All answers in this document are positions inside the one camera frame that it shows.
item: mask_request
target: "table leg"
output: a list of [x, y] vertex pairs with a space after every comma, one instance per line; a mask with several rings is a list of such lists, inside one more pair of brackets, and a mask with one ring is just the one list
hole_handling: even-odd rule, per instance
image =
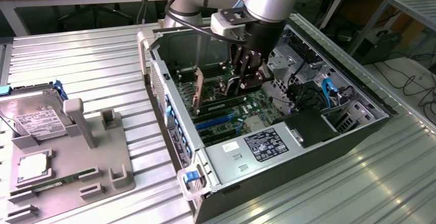
[[328, 12], [325, 12], [325, 17], [324, 17], [324, 19], [323, 19], [320, 29], [325, 28], [325, 25], [327, 25], [329, 19], [332, 18], [333, 12], [335, 12], [335, 10], [336, 10], [336, 8], [337, 8], [337, 6], [339, 6], [339, 2], [340, 2], [340, 1], [341, 1], [341, 0], [335, 0], [335, 1], [333, 1], [333, 4], [332, 4], [332, 7], [329, 8]]
[[99, 28], [99, 9], [96, 7], [96, 5], [91, 5], [91, 9], [92, 9], [92, 17], [95, 20], [95, 29]]
[[3, 12], [3, 15], [5, 16], [5, 19], [8, 21], [8, 24], [13, 30], [13, 33], [16, 36], [27, 36], [29, 35], [28, 29], [23, 23], [23, 20], [20, 16], [17, 15], [15, 11], [16, 7], [12, 1], [0, 1], [0, 10]]
[[148, 19], [147, 22], [157, 22], [159, 17], [157, 17], [157, 13], [156, 13], [156, 1], [148, 2], [147, 9], [151, 14], [151, 18]]
[[56, 20], [61, 18], [59, 6], [52, 6], [52, 11], [55, 13]]
[[364, 29], [361, 30], [359, 36], [353, 39], [349, 48], [348, 48], [348, 54], [352, 56], [353, 53], [356, 52], [364, 38], [367, 37], [368, 32], [371, 31], [371, 29], [376, 26], [377, 24], [377, 20], [380, 19], [380, 17], [383, 16], [383, 13], [385, 11], [388, 7], [388, 0], [384, 0], [375, 15], [372, 16], [371, 20], [367, 23], [367, 26], [364, 27]]

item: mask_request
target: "warning label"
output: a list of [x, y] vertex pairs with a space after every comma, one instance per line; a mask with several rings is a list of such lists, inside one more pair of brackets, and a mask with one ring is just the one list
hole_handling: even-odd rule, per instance
[[259, 162], [263, 162], [289, 149], [273, 128], [244, 138]]
[[15, 117], [15, 120], [33, 136], [44, 136], [65, 130], [64, 124], [53, 109], [19, 115]]

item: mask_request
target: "metal slat surface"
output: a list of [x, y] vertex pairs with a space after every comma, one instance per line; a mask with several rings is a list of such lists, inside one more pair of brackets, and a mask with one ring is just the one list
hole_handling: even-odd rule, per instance
[[436, 0], [389, 0], [388, 3], [436, 31]]
[[[436, 128], [383, 84], [361, 70], [356, 61], [297, 15], [297, 24], [309, 32], [344, 66], [373, 89], [399, 112], [388, 125], [341, 158], [292, 182], [265, 193], [244, 205], [213, 218], [208, 223], [429, 223], [436, 221]], [[41, 223], [192, 223], [189, 206], [175, 181], [175, 170], [164, 139], [152, 113], [149, 98], [140, 85], [139, 63], [117, 65], [124, 53], [136, 51], [136, 43], [89, 46], [107, 36], [132, 36], [136, 27], [80, 31], [16, 38], [12, 75], [40, 70], [47, 65], [51, 77], [19, 76], [12, 85], [35, 84], [59, 75], [72, 97], [84, 97], [85, 117], [112, 107], [121, 114], [128, 149], [135, 170], [136, 188], [109, 199], [72, 210]], [[69, 41], [81, 36], [79, 41]], [[51, 51], [59, 41], [73, 49]], [[47, 47], [39, 52], [36, 46]], [[27, 48], [37, 53], [23, 54]], [[101, 63], [79, 73], [65, 66]], [[0, 134], [0, 208], [4, 208], [8, 178], [11, 131]]]
[[[8, 84], [44, 83], [59, 79], [69, 98], [84, 101], [85, 117], [104, 108], [121, 114], [132, 159], [136, 188], [40, 223], [192, 223], [176, 172], [139, 65], [136, 26], [16, 38]], [[8, 194], [11, 131], [0, 134], [0, 208]]]

